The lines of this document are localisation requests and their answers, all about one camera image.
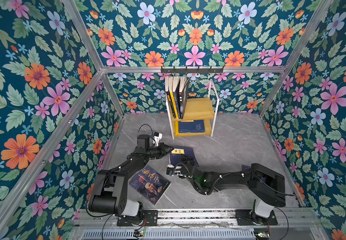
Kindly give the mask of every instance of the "wooden shelf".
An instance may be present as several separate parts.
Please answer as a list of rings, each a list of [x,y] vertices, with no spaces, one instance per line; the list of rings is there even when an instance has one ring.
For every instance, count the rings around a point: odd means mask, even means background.
[[[204,125],[205,125],[205,132],[201,132],[201,133],[176,133],[176,122],[172,122],[173,134],[175,137],[211,135],[212,134],[212,127],[210,126],[209,119],[204,119]]]
[[[214,118],[214,110],[213,110],[213,105],[212,105],[212,102],[210,101],[210,98],[188,98],[186,102],[184,119],[173,118],[171,110],[169,111],[169,113],[170,113],[172,122]]]

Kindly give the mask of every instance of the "bookshelf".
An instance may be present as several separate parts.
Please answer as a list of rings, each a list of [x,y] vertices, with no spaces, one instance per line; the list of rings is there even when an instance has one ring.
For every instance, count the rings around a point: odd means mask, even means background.
[[[213,105],[210,99],[210,91],[214,90],[214,93],[217,97],[216,110],[214,111]],[[168,98],[165,98],[166,108],[168,111],[168,118],[170,123],[170,130],[172,134],[172,138],[175,137],[185,137],[185,136],[198,136],[198,135],[210,135],[213,136],[214,125],[216,122],[218,105],[219,105],[219,97],[216,88],[214,87],[214,83],[212,80],[209,81],[209,90],[208,97],[205,98],[188,98],[186,102],[184,119],[175,119],[173,118],[170,105],[168,103]],[[176,123],[179,121],[191,121],[191,120],[204,120],[205,132],[202,133],[178,133],[176,132]]]

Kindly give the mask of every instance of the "black cable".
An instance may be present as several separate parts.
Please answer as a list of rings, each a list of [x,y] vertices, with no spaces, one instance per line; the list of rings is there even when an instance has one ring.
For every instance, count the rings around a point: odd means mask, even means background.
[[[101,239],[102,239],[102,240],[103,240],[103,227],[105,226],[106,222],[108,222],[108,220],[109,220],[109,218],[110,218],[111,216],[113,216],[113,214],[110,215],[110,216],[108,217],[108,219],[105,221],[105,223],[104,223],[103,226],[102,226],[102,231],[101,231]]]
[[[286,216],[286,214],[279,208],[275,207],[276,209],[280,210],[284,215],[285,215],[285,218],[286,218],[286,222],[288,223],[288,228],[286,229],[286,233],[283,237],[281,237],[279,240],[282,240],[286,237],[286,235],[288,235],[288,231],[289,231],[289,221],[288,221],[288,217]]]

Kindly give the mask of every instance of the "metal grille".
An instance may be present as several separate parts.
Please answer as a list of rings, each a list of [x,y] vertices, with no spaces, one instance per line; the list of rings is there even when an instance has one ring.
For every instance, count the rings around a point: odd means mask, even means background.
[[[104,239],[136,239],[134,229],[104,229]],[[86,229],[83,240],[101,239],[102,229]],[[253,229],[177,229],[177,228],[149,228],[142,239],[255,239]]]

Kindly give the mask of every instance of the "floral wallpaper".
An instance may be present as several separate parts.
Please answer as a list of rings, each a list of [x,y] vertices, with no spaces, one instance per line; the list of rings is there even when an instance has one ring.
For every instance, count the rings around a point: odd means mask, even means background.
[[[302,199],[346,240],[346,1],[335,1],[265,113]]]
[[[295,48],[318,1],[100,0],[76,5],[108,66],[279,66]],[[302,55],[309,52],[305,48]],[[190,97],[206,96],[213,79],[219,111],[226,112],[258,112],[278,78],[273,73],[189,75]],[[165,111],[166,75],[110,77],[125,112]]]
[[[94,73],[60,1],[0,1],[0,205]],[[67,239],[116,122],[100,83],[0,239]]]

